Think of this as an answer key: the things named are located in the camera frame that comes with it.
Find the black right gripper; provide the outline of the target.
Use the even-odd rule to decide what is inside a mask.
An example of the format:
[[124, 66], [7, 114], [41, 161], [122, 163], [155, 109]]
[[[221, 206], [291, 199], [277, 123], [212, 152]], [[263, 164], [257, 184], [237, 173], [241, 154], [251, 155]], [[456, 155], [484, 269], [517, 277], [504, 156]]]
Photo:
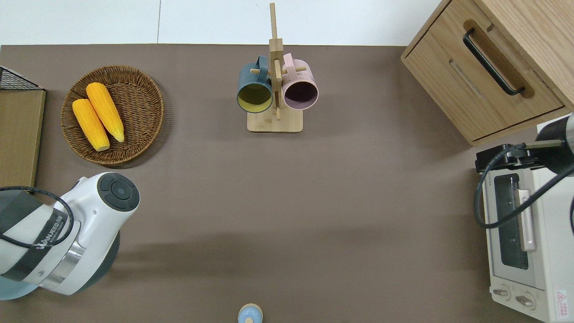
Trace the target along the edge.
[[510, 159], [517, 158], [511, 170], [520, 168], [547, 168], [559, 174], [573, 164], [573, 116], [569, 115], [545, 125], [531, 143], [502, 144], [497, 150], [484, 150], [476, 154], [476, 172], [482, 173], [488, 164], [491, 170], [506, 168]]

